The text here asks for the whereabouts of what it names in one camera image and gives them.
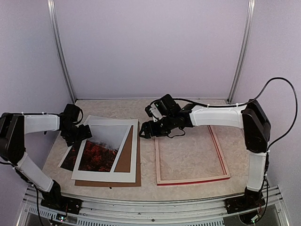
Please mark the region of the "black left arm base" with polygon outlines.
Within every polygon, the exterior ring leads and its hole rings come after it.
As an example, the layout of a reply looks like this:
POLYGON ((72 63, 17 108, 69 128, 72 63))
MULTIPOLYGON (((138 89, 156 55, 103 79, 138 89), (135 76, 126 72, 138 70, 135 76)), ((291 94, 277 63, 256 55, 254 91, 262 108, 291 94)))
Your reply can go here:
POLYGON ((82 206, 82 200, 63 196, 60 185, 53 180, 53 185, 49 192, 41 192, 41 206, 65 213, 79 214, 82 206))

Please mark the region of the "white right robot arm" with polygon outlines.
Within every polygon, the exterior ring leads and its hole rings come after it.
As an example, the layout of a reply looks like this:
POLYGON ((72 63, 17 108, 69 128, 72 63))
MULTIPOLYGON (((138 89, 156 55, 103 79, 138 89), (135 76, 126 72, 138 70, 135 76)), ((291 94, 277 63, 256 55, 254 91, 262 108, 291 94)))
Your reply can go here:
POLYGON ((244 131, 245 146, 249 152, 249 175, 247 194, 240 204, 245 209, 252 208, 258 201, 267 171, 270 139, 270 121, 257 101, 246 105, 203 105, 189 101, 180 107, 169 95, 154 101, 145 108, 152 119, 144 122, 139 137, 168 137, 173 129, 198 126, 235 127, 244 131))

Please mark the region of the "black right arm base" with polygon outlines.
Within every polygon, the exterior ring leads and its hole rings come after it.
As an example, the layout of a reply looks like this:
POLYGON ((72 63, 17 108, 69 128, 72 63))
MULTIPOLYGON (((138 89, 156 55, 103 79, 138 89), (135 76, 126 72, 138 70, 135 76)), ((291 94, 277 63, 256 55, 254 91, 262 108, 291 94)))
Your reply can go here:
POLYGON ((262 188, 256 192, 249 190, 247 187, 242 196, 228 198, 224 203, 228 214, 258 208, 266 204, 263 198, 262 188))

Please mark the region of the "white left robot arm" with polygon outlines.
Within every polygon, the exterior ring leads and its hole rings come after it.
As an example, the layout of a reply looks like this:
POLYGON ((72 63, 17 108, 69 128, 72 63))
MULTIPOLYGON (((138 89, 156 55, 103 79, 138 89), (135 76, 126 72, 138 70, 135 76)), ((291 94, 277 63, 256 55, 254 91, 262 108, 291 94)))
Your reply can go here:
POLYGON ((33 144, 28 139, 41 138, 42 133, 59 131, 67 146, 92 137, 88 125, 79 125, 64 113, 5 113, 0 118, 0 156, 39 190, 49 193, 54 181, 30 158, 26 145, 33 144))

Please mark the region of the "light wood picture frame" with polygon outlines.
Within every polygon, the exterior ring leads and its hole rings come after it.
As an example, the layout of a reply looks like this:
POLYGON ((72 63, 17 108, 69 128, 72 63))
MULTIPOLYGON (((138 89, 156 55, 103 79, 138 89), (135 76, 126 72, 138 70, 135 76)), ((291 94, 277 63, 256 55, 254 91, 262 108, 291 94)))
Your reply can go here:
POLYGON ((223 181, 223 180, 230 179, 230 172, 229 172, 228 166, 226 164, 226 161, 225 161, 220 143, 216 136, 216 133, 212 126, 207 126, 207 128, 210 133, 215 151, 217 153, 223 175, 214 176, 214 177, 206 177, 206 178, 196 178, 196 179, 162 180, 161 179, 161 171, 160 171, 159 142, 158 142, 158 138, 155 138, 155 160, 156 160, 157 186, 191 185, 191 184, 209 183, 209 182, 216 182, 216 181, 223 181))

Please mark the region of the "red forest photo print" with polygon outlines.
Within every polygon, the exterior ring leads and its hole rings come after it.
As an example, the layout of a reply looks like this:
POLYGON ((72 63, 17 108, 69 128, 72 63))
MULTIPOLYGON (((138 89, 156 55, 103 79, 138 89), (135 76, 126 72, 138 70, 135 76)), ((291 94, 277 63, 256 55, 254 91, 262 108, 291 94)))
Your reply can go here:
POLYGON ((79 159, 78 170, 110 172, 129 134, 128 125, 94 125, 79 159))

